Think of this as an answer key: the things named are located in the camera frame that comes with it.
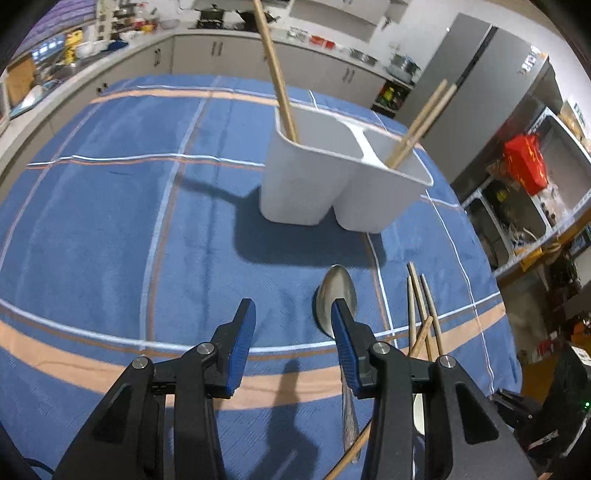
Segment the wooden cutting board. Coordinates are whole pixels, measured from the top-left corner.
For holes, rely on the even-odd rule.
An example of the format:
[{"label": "wooden cutting board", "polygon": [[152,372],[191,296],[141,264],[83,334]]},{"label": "wooden cutting board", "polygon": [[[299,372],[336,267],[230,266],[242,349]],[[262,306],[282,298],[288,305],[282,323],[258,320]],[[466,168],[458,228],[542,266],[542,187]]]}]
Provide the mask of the wooden cutting board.
[{"label": "wooden cutting board", "polygon": [[33,88],[36,71],[37,67],[30,53],[8,67],[6,88],[12,107],[21,103]]}]

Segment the blue gripper pad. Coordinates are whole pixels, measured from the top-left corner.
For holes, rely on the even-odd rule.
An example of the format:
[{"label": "blue gripper pad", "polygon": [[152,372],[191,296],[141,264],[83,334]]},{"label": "blue gripper pad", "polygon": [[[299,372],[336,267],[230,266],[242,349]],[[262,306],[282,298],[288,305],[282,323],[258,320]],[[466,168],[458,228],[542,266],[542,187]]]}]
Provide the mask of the blue gripper pad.
[{"label": "blue gripper pad", "polygon": [[[342,312],[337,304],[338,300],[335,300],[330,309],[330,320],[333,326],[333,332],[335,334],[335,342],[337,352],[339,354],[339,363],[345,374],[347,385],[353,391],[353,395],[356,397],[361,392],[361,379],[359,378],[359,359],[353,348],[353,343],[349,336],[349,331],[345,325]],[[349,309],[346,308],[345,315],[349,315]]]},{"label": "blue gripper pad", "polygon": [[242,319],[242,325],[236,334],[236,340],[228,358],[228,378],[226,379],[226,390],[231,397],[234,391],[240,386],[242,374],[246,366],[248,351],[251,347],[252,335],[255,332],[256,307],[252,300],[249,301],[246,312]]}]

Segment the metal spoon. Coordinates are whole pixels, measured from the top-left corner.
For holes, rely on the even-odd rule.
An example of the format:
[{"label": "metal spoon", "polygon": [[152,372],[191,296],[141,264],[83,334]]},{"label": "metal spoon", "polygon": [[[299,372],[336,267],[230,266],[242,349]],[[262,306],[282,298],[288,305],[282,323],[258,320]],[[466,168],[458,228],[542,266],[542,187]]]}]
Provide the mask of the metal spoon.
[{"label": "metal spoon", "polygon": [[[347,269],[342,265],[333,265],[330,267],[320,287],[314,294],[312,310],[314,318],[320,330],[326,335],[335,339],[335,334],[332,329],[332,322],[330,320],[330,309],[336,299],[344,299],[349,307],[351,315],[355,317],[357,312],[357,294],[355,293],[355,286],[353,280],[347,272]],[[353,392],[347,386],[345,374],[343,369],[340,370],[340,378],[343,386],[343,448],[345,452],[357,440],[359,436],[359,424],[357,422],[357,415],[355,414],[355,405],[353,404]],[[355,463],[361,457],[359,452],[351,463]]]}]

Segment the cabinet door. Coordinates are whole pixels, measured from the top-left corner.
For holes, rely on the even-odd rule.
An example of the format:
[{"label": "cabinet door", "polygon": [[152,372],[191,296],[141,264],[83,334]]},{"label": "cabinet door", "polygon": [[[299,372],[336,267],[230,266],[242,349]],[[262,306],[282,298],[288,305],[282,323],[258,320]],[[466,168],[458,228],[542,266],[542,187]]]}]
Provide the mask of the cabinet door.
[{"label": "cabinet door", "polygon": [[344,10],[372,25],[377,25],[384,16],[389,3],[389,0],[345,0]]},{"label": "cabinet door", "polygon": [[325,55],[283,43],[276,44],[275,50],[287,85],[317,90],[316,84],[324,76]]},{"label": "cabinet door", "polygon": [[150,47],[155,54],[155,70],[154,75],[164,75],[173,72],[173,38],[164,40]]},{"label": "cabinet door", "polygon": [[260,40],[218,37],[213,58],[216,75],[271,80]]},{"label": "cabinet door", "polygon": [[110,88],[120,80],[151,75],[156,67],[155,48],[147,48],[123,60],[101,75],[101,88]]},{"label": "cabinet door", "polygon": [[72,120],[75,114],[80,112],[91,100],[94,100],[98,95],[97,88],[100,88],[100,79],[95,79],[72,93],[51,114],[49,119],[51,130],[57,133],[65,124]]},{"label": "cabinet door", "polygon": [[371,108],[376,97],[384,86],[385,80],[358,67],[351,68],[351,73],[343,82],[340,98],[357,105]]},{"label": "cabinet door", "polygon": [[345,9],[345,3],[348,0],[311,0],[319,4],[328,5],[329,7],[338,8],[340,10]]},{"label": "cabinet door", "polygon": [[353,66],[345,61],[329,57],[328,55],[318,54],[322,57],[322,72],[318,74],[315,90],[325,95],[330,95],[335,98],[342,98],[342,91],[351,72]]},{"label": "cabinet door", "polygon": [[174,39],[173,74],[212,74],[220,37],[178,35]]}]

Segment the refrigerator door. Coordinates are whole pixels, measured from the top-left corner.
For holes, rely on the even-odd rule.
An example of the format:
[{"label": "refrigerator door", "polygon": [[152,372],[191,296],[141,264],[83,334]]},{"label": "refrigerator door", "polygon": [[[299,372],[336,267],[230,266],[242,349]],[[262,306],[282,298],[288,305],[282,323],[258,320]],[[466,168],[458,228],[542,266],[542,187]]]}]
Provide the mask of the refrigerator door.
[{"label": "refrigerator door", "polygon": [[498,30],[470,75],[422,140],[449,183],[476,158],[528,93],[547,58]]},{"label": "refrigerator door", "polygon": [[459,14],[413,91],[408,94],[396,113],[396,120],[410,127],[443,79],[447,79],[449,85],[455,83],[476,54],[490,28],[490,23]]}]

